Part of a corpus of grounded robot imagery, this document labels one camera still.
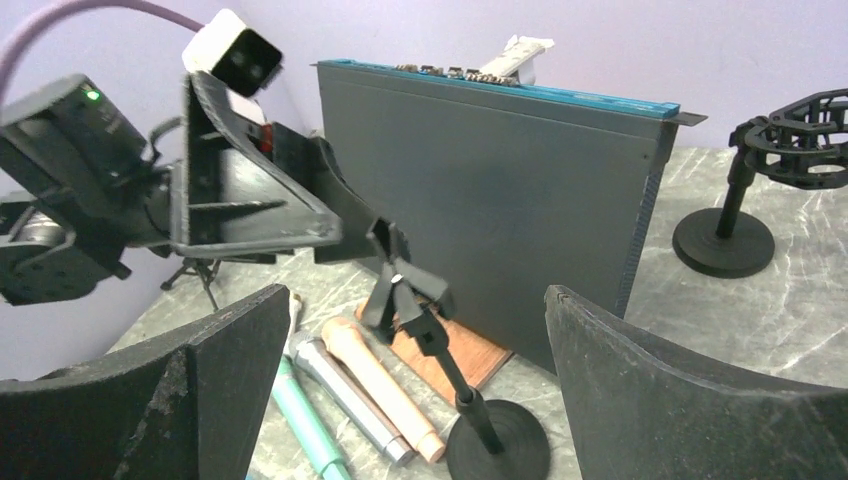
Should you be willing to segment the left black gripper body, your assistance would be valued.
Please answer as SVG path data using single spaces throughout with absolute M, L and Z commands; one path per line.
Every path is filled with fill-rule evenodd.
M 182 117 L 174 116 L 156 125 L 147 138 L 147 156 L 142 158 L 147 184 L 142 206 L 145 221 L 142 245 L 161 258 L 168 258 L 173 253 L 170 233 L 172 165 L 158 164 L 163 156 L 158 143 L 183 124 Z

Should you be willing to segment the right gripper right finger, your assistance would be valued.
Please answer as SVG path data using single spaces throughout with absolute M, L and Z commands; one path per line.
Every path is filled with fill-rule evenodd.
M 563 286 L 546 323 L 586 479 L 843 479 L 847 392 L 737 367 Z

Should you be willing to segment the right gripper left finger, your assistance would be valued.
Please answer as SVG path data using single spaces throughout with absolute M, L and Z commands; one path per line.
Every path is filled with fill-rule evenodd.
M 1 384 L 5 479 L 242 479 L 289 328 L 269 285 L 32 381 Z

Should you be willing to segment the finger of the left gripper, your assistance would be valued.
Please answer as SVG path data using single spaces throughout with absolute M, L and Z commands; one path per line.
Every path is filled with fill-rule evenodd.
M 185 154 L 172 170 L 171 243 L 186 257 L 271 253 L 271 124 L 238 115 L 226 85 L 186 78 Z
M 331 145 L 271 124 L 271 253 L 311 248 L 316 264 L 409 257 L 398 229 L 380 231 L 381 217 L 342 177 Z

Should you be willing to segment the black tripod shock-mount stand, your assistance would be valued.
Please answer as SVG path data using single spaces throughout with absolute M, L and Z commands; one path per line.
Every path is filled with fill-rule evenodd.
M 170 278 L 160 284 L 160 289 L 162 291 L 170 291 L 179 278 L 184 276 L 197 277 L 201 281 L 212 309 L 218 311 L 219 305 L 211 290 L 211 284 L 216 279 L 220 266 L 220 260 L 184 257 L 181 267 Z

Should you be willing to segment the pink microphone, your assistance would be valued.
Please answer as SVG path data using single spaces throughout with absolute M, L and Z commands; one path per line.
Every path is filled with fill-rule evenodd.
M 321 338 L 413 449 L 428 463 L 437 463 L 445 453 L 445 442 L 368 347 L 357 326 L 345 318 L 332 318 L 324 323 Z

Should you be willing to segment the grey microphone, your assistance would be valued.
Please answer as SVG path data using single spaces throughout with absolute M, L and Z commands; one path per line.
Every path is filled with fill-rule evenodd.
M 405 466 L 415 451 L 400 431 L 329 353 L 324 341 L 307 331 L 288 340 L 294 364 L 319 384 L 370 443 L 395 466 Z

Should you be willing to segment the mint green microphone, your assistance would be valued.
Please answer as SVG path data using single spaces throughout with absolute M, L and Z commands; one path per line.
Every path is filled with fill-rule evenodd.
M 294 366 L 283 355 L 272 385 L 271 397 L 286 418 L 313 470 L 324 480 L 351 480 L 335 438 L 324 427 L 297 380 Z

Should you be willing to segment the black clip stand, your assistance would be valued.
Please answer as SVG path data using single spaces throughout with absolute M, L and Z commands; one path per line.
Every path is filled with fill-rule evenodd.
M 487 400 L 467 381 L 449 351 L 443 326 L 456 308 L 449 284 L 410 261 L 397 226 L 376 219 L 366 233 L 382 270 L 367 300 L 362 321 L 390 345 L 406 333 L 426 357 L 434 358 L 455 392 L 458 418 L 445 451 L 454 479 L 544 480 L 551 447 L 540 421 L 518 403 Z

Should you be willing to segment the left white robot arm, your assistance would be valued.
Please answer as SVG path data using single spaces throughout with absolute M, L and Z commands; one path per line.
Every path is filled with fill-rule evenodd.
M 208 73 L 186 77 L 183 111 L 141 134 L 85 75 L 5 110 L 1 294 L 14 306 L 75 300 L 131 271 L 146 249 L 204 286 L 224 262 L 272 264 L 309 248 L 318 264 L 377 254 L 377 213 L 343 180 L 329 143 L 236 110 Z

